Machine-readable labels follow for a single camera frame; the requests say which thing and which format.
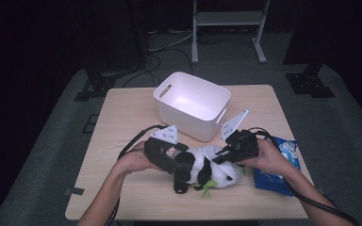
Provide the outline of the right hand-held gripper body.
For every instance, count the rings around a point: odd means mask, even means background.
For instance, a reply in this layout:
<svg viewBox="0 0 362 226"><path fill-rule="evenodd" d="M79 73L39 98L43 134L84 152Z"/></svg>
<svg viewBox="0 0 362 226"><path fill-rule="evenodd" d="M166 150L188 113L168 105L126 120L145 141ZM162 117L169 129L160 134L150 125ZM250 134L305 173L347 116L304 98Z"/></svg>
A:
<svg viewBox="0 0 362 226"><path fill-rule="evenodd" d="M258 156L256 136L249 130L238 129L248 113L249 110L244 109L222 125L221 139L226 143L222 149L231 151L229 155L233 157L232 163Z"/></svg>

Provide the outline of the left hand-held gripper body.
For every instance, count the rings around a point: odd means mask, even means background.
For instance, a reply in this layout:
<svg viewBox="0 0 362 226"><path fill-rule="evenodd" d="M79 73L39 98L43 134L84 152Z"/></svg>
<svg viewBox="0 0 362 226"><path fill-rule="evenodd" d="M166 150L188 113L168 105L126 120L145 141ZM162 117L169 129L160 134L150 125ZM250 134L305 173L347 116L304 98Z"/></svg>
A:
<svg viewBox="0 0 362 226"><path fill-rule="evenodd" d="M177 163L167 155L167 151L177 144L177 128L175 125L161 128L152 133L145 141L144 153L156 166L167 171L167 164Z"/></svg>

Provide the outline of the panda plush toy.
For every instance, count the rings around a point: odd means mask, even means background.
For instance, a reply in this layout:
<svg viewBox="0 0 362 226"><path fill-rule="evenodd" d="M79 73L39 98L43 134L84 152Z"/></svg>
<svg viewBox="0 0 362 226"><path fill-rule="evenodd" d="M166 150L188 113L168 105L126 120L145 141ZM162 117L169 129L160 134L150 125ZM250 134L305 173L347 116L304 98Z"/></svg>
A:
<svg viewBox="0 0 362 226"><path fill-rule="evenodd" d="M224 188L236 184L237 181L216 180L212 173L210 161L203 155L203 147L189 148L185 152L175 151L173 160L181 165L174 173L173 190L177 194L185 194L190 187L202 191L203 198L210 197L211 188Z"/></svg>

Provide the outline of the white plastic bin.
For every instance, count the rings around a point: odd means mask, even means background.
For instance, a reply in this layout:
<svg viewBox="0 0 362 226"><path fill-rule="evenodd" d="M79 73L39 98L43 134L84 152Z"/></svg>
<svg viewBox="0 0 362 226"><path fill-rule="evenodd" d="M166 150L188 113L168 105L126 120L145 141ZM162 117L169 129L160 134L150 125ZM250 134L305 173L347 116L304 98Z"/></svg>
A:
<svg viewBox="0 0 362 226"><path fill-rule="evenodd" d="M231 92L194 75L176 72L154 91L156 113L168 125L197 140L208 142L224 122Z"/></svg>

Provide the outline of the blue wet wipe pack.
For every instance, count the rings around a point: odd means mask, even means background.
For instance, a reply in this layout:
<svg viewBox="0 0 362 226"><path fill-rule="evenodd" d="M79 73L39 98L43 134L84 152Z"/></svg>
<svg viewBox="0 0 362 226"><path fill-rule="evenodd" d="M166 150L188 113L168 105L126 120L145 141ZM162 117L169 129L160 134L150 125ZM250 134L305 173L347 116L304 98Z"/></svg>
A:
<svg viewBox="0 0 362 226"><path fill-rule="evenodd" d="M281 154L297 169L300 170L300 162L297 155L298 143L296 140L286 140L275 137L277 147ZM288 189L284 178L280 175L268 174L261 169L254 169L255 187L269 191L275 191L282 195L292 197L292 192Z"/></svg>

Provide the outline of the person's right hand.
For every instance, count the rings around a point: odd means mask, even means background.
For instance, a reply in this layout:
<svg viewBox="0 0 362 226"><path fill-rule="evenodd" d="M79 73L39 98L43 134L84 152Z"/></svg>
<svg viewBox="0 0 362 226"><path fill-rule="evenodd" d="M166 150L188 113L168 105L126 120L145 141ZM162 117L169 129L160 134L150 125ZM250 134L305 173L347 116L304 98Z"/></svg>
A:
<svg viewBox="0 0 362 226"><path fill-rule="evenodd" d="M270 141L259 139L257 143L258 157L243 159L238 162L238 165L254 167L283 177L288 177L295 170Z"/></svg>

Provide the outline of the person's left hand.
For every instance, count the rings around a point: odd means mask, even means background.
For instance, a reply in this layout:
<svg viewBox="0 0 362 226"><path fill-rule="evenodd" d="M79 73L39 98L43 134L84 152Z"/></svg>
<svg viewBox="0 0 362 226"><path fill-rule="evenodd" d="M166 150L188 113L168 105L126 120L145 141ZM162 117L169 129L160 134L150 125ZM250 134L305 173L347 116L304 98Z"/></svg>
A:
<svg viewBox="0 0 362 226"><path fill-rule="evenodd" d="M143 170L160 170L158 166L152 163L144 153L144 141L135 145L128 153L121 157L114 168L124 175L143 171Z"/></svg>

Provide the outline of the black stand base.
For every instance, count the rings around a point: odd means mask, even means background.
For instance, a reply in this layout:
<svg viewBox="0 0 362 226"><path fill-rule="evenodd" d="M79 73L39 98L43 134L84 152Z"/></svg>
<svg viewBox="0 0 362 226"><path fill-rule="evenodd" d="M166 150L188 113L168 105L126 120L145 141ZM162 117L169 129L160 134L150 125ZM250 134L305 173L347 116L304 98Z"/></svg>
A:
<svg viewBox="0 0 362 226"><path fill-rule="evenodd" d="M88 66L85 73L88 77L83 89L75 97L75 102L87 102L90 98L105 97L113 89L116 81L138 70L137 67L128 69L113 66Z"/></svg>
<svg viewBox="0 0 362 226"><path fill-rule="evenodd" d="M312 98L334 98L333 91L318 77L321 67L320 61L314 61L308 63L301 73L287 73L286 78L294 93L308 94Z"/></svg>

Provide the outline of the white metal stand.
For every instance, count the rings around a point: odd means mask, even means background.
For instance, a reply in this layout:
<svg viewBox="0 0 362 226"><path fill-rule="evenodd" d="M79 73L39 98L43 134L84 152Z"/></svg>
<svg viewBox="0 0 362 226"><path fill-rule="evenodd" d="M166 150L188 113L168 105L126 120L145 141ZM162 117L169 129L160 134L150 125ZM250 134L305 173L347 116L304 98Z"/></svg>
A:
<svg viewBox="0 0 362 226"><path fill-rule="evenodd" d="M256 25L257 32L252 38L252 43L260 63L266 63L267 59L261 47L261 38L271 0L265 0L263 9L259 11L220 11L200 12L197 10L197 0L193 0L192 6L192 41L191 41L191 62L198 63L198 42L197 32L203 26L242 26Z"/></svg>

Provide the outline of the black floor frame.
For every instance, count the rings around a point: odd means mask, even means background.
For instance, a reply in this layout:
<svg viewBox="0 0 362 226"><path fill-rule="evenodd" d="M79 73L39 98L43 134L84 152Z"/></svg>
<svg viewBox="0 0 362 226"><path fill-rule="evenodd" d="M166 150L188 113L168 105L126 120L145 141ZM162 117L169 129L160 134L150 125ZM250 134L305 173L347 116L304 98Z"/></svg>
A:
<svg viewBox="0 0 362 226"><path fill-rule="evenodd" d="M92 134L94 131L94 128L96 126L96 123L98 121L98 115L97 114L91 114L86 122L86 124L83 127L82 133L83 134Z"/></svg>

